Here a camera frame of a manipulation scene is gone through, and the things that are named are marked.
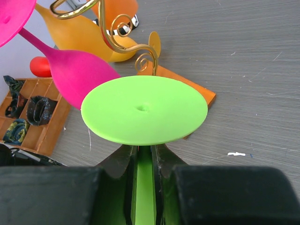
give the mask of red object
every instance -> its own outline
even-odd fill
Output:
[[[51,77],[50,65],[46,57],[33,58],[30,62],[30,70],[37,77]]]

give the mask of curved metal rod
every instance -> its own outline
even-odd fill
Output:
[[[110,32],[110,36],[106,33],[106,24],[105,24],[105,1],[104,0],[100,0],[99,1],[99,6],[98,6],[98,19],[99,19],[99,27],[101,29],[101,34],[102,34],[102,38],[105,41],[105,43],[108,45],[108,47],[110,47],[112,50],[114,50],[117,53],[129,53],[129,52],[135,52],[138,50],[147,50],[149,51],[148,55],[150,55],[153,59],[153,69],[152,69],[152,75],[155,76],[158,70],[158,55],[156,54],[154,48],[152,48],[150,45],[146,45],[146,44],[136,44],[132,47],[126,48],[124,46],[121,46],[115,39],[114,39],[114,35],[113,35],[113,26],[116,23],[116,21],[118,20],[118,18],[120,18],[121,16],[125,16],[127,18],[129,18],[129,21],[131,20],[131,18],[128,15],[125,14],[121,14],[118,15],[112,25],[111,25],[111,32]],[[120,26],[123,26],[127,24],[125,23],[120,23],[118,25],[118,30]],[[120,33],[118,32],[118,34],[121,37],[125,37],[127,36],[132,30],[132,23],[130,23],[130,30],[126,35],[120,35]],[[148,65],[148,61],[147,59],[142,59],[140,61],[140,66],[141,66],[141,70],[137,69],[137,65],[138,65],[138,61],[141,59],[142,56],[145,56],[147,54],[142,54],[135,62],[135,69],[138,72],[142,72],[147,68]]]
[[[53,15],[61,20],[66,20],[66,19],[71,19],[74,18],[82,13],[84,13],[85,11],[89,10],[90,8],[92,8],[94,5],[97,4],[97,2],[99,2],[99,0],[90,0],[87,3],[85,3],[84,5],[80,6],[78,9],[75,9],[73,11],[67,12],[67,13],[59,13],[56,12],[55,9],[60,6],[62,3],[64,3],[66,0],[56,0],[54,3],[51,4],[50,6],[50,10],[53,13]]]

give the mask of gray table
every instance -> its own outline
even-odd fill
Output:
[[[300,2],[140,0],[139,7],[131,38],[147,43],[158,31],[159,64],[217,93],[204,124],[168,146],[189,164],[276,167],[300,195]],[[135,74],[133,59],[114,67]],[[96,165],[119,147],[89,136],[78,110],[65,127],[52,157],[67,165]]]

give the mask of wooden box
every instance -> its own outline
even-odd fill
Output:
[[[54,146],[60,135],[65,120],[71,109],[71,105],[61,96],[56,89],[52,78],[19,79],[25,81],[20,93],[27,99],[33,96],[44,96],[57,101],[57,105],[52,117],[47,125],[33,126],[28,129],[26,137],[21,146],[16,146],[22,150],[31,151],[40,155],[49,156],[52,154]],[[3,136],[10,124],[15,120],[5,117],[5,110],[12,101],[10,92],[4,98],[0,106],[0,142],[3,143]],[[27,119],[26,111],[29,101],[25,105],[20,118]]]

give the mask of green disc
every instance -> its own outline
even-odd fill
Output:
[[[81,114],[98,136],[127,145],[168,143],[194,132],[207,103],[194,88],[160,76],[108,81],[84,99]]]

